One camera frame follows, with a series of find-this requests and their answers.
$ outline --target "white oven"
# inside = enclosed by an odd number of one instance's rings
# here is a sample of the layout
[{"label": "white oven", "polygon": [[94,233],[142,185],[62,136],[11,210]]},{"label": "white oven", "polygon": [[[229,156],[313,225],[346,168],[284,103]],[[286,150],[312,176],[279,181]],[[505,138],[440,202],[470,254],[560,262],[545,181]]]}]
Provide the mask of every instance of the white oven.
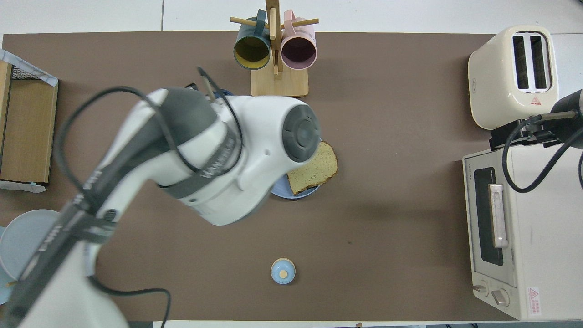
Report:
[{"label": "white oven", "polygon": [[[529,185],[558,147],[511,147],[508,169],[516,184]],[[477,298],[519,320],[583,319],[580,155],[569,149],[526,194],[506,183],[502,150],[463,158]]]}]

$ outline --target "oven handle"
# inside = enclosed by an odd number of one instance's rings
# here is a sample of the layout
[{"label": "oven handle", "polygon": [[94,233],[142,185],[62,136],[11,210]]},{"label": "oven handle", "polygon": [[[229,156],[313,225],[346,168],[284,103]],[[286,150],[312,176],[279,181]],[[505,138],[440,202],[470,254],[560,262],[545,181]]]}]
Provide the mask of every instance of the oven handle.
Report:
[{"label": "oven handle", "polygon": [[494,247],[506,248],[508,247],[508,239],[506,238],[506,224],[504,220],[504,203],[502,199],[502,191],[504,186],[501,184],[488,184],[488,194],[490,196],[490,218],[492,221],[492,238],[494,239]]}]

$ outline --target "toaster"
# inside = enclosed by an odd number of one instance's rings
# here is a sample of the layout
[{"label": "toaster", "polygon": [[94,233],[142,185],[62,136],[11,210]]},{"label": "toaster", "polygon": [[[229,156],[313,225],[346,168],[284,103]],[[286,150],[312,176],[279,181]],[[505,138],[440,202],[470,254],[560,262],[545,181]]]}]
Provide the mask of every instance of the toaster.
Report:
[{"label": "toaster", "polygon": [[473,119],[484,129],[550,112],[559,89],[549,31],[518,25],[495,35],[470,56],[468,82]]}]

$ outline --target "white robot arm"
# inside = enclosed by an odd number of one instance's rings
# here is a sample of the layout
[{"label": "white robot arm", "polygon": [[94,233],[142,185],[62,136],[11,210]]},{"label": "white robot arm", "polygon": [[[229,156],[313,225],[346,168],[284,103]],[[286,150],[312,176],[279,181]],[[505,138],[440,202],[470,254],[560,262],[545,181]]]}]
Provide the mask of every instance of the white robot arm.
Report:
[{"label": "white robot arm", "polygon": [[274,182],[305,164],[319,143],[318,119],[294,98],[228,96],[210,102],[186,88],[147,97],[132,109],[82,191],[61,210],[15,286],[2,327],[127,327],[87,277],[146,180],[211,224],[226,225],[253,213]]}]

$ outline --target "mug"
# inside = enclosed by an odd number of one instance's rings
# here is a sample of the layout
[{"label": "mug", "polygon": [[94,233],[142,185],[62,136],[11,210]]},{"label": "mug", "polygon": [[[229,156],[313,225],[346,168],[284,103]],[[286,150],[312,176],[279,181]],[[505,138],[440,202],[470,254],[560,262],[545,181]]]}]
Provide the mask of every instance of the mug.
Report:
[{"label": "mug", "polygon": [[233,55],[239,65],[246,69],[260,69],[269,62],[269,31],[265,28],[266,12],[259,10],[256,18],[249,18],[257,22],[257,25],[250,26],[241,24]]},{"label": "mug", "polygon": [[318,56],[314,26],[293,27],[293,22],[305,20],[296,18],[292,10],[284,13],[281,54],[283,63],[291,69],[306,69],[314,64]]}]

